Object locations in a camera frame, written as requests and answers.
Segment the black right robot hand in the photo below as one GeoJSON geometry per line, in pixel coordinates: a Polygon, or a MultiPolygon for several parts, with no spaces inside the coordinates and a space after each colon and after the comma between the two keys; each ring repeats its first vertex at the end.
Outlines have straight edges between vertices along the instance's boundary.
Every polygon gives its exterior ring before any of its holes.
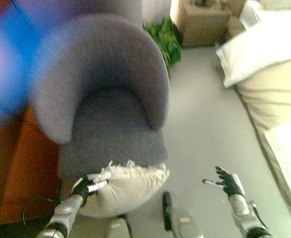
{"type": "Polygon", "coordinates": [[[223,190],[228,197],[233,195],[241,195],[245,197],[244,188],[237,174],[230,174],[222,167],[215,167],[216,174],[221,181],[213,181],[204,178],[202,182],[205,185],[214,186],[217,189],[223,190]]]}

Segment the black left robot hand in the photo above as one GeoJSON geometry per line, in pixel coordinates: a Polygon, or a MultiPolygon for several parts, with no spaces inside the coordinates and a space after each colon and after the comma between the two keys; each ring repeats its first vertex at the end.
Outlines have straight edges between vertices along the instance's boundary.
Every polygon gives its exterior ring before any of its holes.
{"type": "Polygon", "coordinates": [[[87,203],[89,196],[97,193],[101,188],[107,186],[109,180],[102,180],[99,182],[93,182],[89,180],[88,177],[80,178],[73,186],[71,196],[79,195],[82,198],[82,203],[80,207],[84,207],[87,203]]]}

